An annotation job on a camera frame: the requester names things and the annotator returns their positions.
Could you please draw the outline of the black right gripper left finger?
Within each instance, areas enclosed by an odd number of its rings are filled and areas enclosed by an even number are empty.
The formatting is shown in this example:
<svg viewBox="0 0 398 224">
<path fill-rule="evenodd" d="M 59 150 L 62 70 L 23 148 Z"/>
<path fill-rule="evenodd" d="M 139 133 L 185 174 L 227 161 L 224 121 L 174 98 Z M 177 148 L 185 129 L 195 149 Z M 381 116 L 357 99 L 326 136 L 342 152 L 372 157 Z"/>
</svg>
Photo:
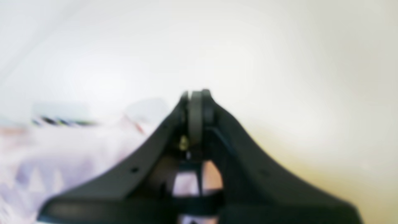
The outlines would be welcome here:
<svg viewBox="0 0 398 224">
<path fill-rule="evenodd" d="M 185 92 L 154 133 L 104 174 L 51 197 L 40 224 L 176 224 L 175 177 L 202 139 L 203 95 Z"/>
</svg>

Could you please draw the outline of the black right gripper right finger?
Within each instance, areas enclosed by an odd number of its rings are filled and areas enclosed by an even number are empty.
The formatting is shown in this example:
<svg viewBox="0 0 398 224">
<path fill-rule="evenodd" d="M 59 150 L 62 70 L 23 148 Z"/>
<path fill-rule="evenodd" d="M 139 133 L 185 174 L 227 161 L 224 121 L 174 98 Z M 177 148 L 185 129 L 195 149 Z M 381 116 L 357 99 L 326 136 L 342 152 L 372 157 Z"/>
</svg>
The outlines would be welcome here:
<svg viewBox="0 0 398 224">
<path fill-rule="evenodd" d="M 267 153 L 203 90 L 203 154 L 218 169 L 219 224 L 361 224 L 350 203 L 297 177 Z"/>
</svg>

